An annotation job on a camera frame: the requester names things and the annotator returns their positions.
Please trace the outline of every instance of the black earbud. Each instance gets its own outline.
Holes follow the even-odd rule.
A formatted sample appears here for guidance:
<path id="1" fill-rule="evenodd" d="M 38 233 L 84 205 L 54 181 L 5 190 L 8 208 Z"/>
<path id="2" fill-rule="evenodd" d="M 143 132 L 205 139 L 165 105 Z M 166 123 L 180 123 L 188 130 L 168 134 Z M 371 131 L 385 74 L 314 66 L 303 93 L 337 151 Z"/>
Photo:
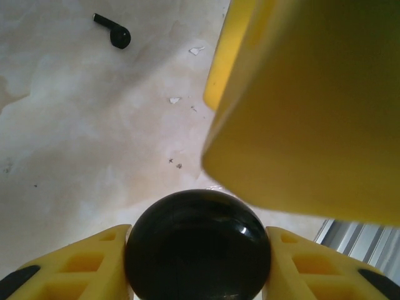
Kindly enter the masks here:
<path id="1" fill-rule="evenodd" d="M 125 27 L 99 14 L 93 15 L 93 21 L 110 29 L 110 40 L 114 47 L 125 49 L 131 42 L 131 34 Z"/>

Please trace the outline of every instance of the small debris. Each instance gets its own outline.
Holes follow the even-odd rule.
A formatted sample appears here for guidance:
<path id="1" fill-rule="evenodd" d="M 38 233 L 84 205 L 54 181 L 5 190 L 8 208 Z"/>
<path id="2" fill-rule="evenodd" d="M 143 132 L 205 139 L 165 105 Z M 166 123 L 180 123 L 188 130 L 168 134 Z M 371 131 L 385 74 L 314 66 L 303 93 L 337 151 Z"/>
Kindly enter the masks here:
<path id="1" fill-rule="evenodd" d="M 169 98 L 169 103 L 175 104 L 181 99 L 182 99 L 181 97 L 172 97 L 172 98 Z"/>
<path id="2" fill-rule="evenodd" d="M 201 50 L 204 50 L 206 47 L 195 47 L 189 50 L 189 52 L 193 55 L 198 55 Z"/>

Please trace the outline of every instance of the black ball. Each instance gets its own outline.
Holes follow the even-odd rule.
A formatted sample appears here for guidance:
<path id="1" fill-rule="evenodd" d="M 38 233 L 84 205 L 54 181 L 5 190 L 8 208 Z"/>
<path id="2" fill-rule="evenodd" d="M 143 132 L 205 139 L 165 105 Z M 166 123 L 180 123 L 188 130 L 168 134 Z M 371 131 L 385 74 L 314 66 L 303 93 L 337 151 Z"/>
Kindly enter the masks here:
<path id="1" fill-rule="evenodd" d="M 131 34 L 122 26 L 115 26 L 110 31 L 111 44 L 119 49 L 125 49 L 131 42 Z"/>
<path id="2" fill-rule="evenodd" d="M 260 220 L 242 202 L 192 190 L 143 213 L 124 263 L 142 300 L 251 300 L 267 280 L 271 249 Z"/>

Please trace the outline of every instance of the black rubber pad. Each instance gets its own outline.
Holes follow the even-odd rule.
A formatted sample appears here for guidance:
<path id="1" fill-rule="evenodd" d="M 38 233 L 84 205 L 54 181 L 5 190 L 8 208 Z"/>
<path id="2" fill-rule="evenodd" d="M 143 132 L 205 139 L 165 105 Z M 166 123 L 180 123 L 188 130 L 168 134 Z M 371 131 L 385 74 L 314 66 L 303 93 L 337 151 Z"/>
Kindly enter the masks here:
<path id="1" fill-rule="evenodd" d="M 386 276 L 366 269 L 360 269 L 358 270 L 358 273 L 367 279 L 369 283 L 371 283 L 377 290 L 384 294 L 389 300 L 400 299 L 400 286 Z"/>
<path id="2" fill-rule="evenodd" d="M 39 270 L 39 266 L 29 266 L 4 277 L 0 281 L 0 300 L 6 300 Z"/>

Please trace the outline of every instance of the concrete floor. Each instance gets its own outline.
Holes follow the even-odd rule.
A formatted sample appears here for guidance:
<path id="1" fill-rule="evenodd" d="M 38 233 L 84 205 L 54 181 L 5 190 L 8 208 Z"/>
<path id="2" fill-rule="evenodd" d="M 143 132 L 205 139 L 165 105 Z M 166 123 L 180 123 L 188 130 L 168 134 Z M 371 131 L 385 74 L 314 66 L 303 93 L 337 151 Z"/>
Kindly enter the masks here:
<path id="1" fill-rule="evenodd" d="M 219 189 L 200 166 L 213 119 L 202 93 L 228 6 L 2 1 L 0 277 L 115 224 L 134 224 L 167 194 Z M 131 44 L 112 47 L 93 13 L 127 27 Z M 204 50 L 195 56 L 193 47 Z M 265 225 L 309 239 L 323 222 L 255 211 Z"/>

